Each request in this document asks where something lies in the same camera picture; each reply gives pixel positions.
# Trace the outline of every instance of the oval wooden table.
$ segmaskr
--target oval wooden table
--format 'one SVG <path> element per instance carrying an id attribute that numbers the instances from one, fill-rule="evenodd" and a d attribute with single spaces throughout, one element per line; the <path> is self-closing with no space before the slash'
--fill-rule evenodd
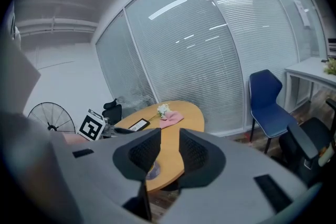
<path id="1" fill-rule="evenodd" d="M 172 111 L 179 111 L 184 116 L 184 119 L 161 130 L 161 150 L 156 159 L 160 165 L 160 173 L 155 179 L 146 181 L 148 192 L 156 191 L 169 185 L 183 174 L 184 165 L 178 149 L 180 128 L 204 132 L 203 114 L 197 106 L 189 102 L 167 101 L 137 111 L 116 124 L 117 127 L 129 128 L 141 118 L 149 120 L 157 114 L 157 107 L 166 103 Z M 160 117 L 155 117 L 145 129 L 158 127 L 160 127 Z"/>

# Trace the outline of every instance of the glass wall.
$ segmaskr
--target glass wall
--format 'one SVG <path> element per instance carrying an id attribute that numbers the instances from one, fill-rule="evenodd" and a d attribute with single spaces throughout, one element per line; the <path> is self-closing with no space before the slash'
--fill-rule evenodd
<path id="1" fill-rule="evenodd" d="M 110 91 L 122 105 L 123 117 L 155 103 L 123 12 L 99 39 L 97 53 Z"/>
<path id="2" fill-rule="evenodd" d="M 246 130 L 250 74 L 273 72 L 284 105 L 285 67 L 326 55 L 311 0 L 298 1 L 309 27 L 294 0 L 133 0 L 97 43 L 123 115 L 156 101 L 185 100 L 200 108 L 207 132 Z M 295 89 L 298 98 L 306 88 Z"/>
<path id="3" fill-rule="evenodd" d="M 160 101 L 196 104 L 207 132 L 243 127 L 239 60 L 212 0 L 135 0 L 126 13 Z"/>

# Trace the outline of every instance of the electric fan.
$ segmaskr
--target electric fan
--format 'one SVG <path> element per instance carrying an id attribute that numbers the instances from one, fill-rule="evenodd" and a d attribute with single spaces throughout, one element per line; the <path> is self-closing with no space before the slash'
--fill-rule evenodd
<path id="1" fill-rule="evenodd" d="M 50 131 L 75 133 L 75 125 L 69 113 L 60 105 L 46 102 L 35 106 L 28 115 Z"/>

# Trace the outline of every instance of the chair leg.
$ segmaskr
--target chair leg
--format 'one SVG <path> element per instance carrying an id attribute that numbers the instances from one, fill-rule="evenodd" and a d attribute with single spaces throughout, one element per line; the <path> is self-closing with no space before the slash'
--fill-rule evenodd
<path id="1" fill-rule="evenodd" d="M 269 148 L 269 144 L 271 143 L 271 139 L 272 139 L 272 138 L 269 138 L 269 139 L 267 140 L 267 144 L 266 144 L 266 147 L 265 147 L 265 150 L 264 150 L 264 153 L 265 153 L 265 154 L 267 154 L 267 152 L 268 152 L 268 148 Z"/>
<path id="2" fill-rule="evenodd" d="M 253 119 L 252 121 L 252 130 L 251 130 L 251 135 L 250 135 L 250 142 L 252 142 L 252 137 L 253 137 L 253 131 L 254 131 L 254 125 L 256 124 L 256 120 Z"/>

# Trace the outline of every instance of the pink napkin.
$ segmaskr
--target pink napkin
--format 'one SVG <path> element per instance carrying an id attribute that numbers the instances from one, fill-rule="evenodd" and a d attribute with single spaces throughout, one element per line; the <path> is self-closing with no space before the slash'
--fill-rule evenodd
<path id="1" fill-rule="evenodd" d="M 166 128 L 183 120 L 183 116 L 179 111 L 170 111 L 165 113 L 165 117 L 160 119 L 160 128 Z"/>

